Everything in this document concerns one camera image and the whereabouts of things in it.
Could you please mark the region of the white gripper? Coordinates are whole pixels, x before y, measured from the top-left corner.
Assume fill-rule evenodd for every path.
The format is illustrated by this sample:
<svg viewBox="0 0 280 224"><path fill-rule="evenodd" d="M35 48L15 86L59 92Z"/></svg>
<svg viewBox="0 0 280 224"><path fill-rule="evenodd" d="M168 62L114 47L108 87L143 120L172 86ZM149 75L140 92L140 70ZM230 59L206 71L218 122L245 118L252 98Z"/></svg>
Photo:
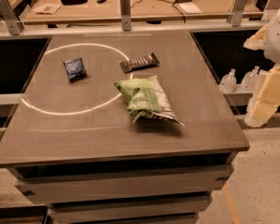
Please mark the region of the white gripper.
<svg viewBox="0 0 280 224"><path fill-rule="evenodd" d="M268 72L260 71L249 100L245 124L258 128L268 122L280 106L280 8L270 19L245 42L246 49L264 48L264 56L276 65Z"/></svg>

